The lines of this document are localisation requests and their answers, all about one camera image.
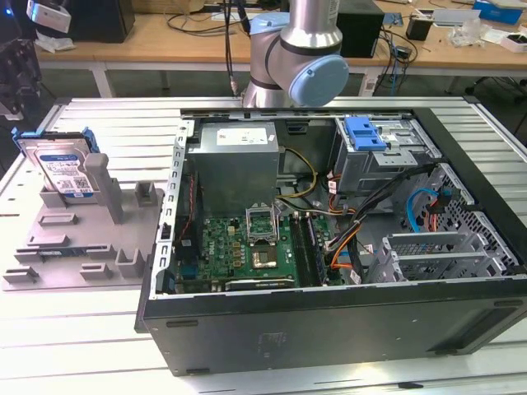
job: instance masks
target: hard drive label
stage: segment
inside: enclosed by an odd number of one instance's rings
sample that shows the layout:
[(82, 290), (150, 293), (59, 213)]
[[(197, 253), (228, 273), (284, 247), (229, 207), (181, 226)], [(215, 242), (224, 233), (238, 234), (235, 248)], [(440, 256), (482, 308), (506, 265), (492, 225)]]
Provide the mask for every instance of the hard drive label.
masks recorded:
[(40, 163), (58, 192), (69, 198), (86, 198), (93, 194), (90, 181), (78, 168), (76, 155), (41, 155)]

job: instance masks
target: black box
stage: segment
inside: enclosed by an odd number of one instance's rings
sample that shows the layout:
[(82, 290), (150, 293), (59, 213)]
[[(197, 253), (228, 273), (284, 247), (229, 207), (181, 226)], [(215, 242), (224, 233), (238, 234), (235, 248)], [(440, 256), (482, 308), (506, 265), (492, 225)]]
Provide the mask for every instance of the black box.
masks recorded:
[(76, 0), (68, 10), (73, 41), (122, 43), (135, 22), (132, 0)]
[(406, 36), (409, 40), (424, 41), (427, 39), (432, 23), (434, 23), (432, 19), (410, 18)]
[(342, 0), (337, 27), (343, 33), (340, 54), (345, 58), (373, 58), (385, 14), (371, 0)]

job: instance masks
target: blue box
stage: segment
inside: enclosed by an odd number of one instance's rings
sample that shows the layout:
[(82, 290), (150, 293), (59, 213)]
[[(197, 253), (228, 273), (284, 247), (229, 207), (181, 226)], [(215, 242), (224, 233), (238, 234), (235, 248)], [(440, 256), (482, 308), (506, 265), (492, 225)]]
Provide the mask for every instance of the blue box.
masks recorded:
[(506, 23), (508, 25), (515, 25), (523, 11), (519, 8), (499, 8), (490, 2), (482, 0), (476, 0), (472, 9), (481, 11), (479, 14), (481, 19)]
[(388, 148), (367, 117), (347, 117), (344, 123), (356, 151), (386, 151)]

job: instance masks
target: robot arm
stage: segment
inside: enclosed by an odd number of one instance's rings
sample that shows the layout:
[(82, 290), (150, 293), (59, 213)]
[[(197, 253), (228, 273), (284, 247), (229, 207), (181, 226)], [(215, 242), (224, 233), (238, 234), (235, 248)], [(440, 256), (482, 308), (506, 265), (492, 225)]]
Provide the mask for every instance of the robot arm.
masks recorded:
[(291, 0), (291, 12), (272, 12), (251, 23), (251, 81), (244, 107), (328, 104), (346, 86), (339, 55), (340, 0)]

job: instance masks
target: blue joint cap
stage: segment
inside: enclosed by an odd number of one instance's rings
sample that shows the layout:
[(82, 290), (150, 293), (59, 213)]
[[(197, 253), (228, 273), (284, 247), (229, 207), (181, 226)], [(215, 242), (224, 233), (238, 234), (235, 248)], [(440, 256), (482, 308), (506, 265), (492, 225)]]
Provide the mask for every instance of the blue joint cap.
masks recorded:
[(349, 68), (340, 55), (318, 58), (305, 66), (289, 86), (289, 96), (299, 105), (321, 107), (343, 91)]
[(258, 14), (250, 22), (250, 34), (257, 35), (278, 31), (289, 24), (289, 12), (267, 12)]
[(20, 137), (21, 137), (21, 134), (22, 133), (17, 128), (13, 128), (13, 130), (11, 130), (11, 135), (12, 135), (13, 142), (18, 147), (18, 149), (20, 150), (22, 155), (26, 156), (25, 152), (22, 150), (22, 147), (20, 146), (20, 142), (18, 141), (20, 139)]
[(386, 151), (388, 148), (367, 117), (347, 117), (344, 123), (356, 151)]
[(90, 143), (90, 152), (100, 154), (99, 146), (97, 146), (96, 135), (89, 128), (84, 128), (82, 136)]

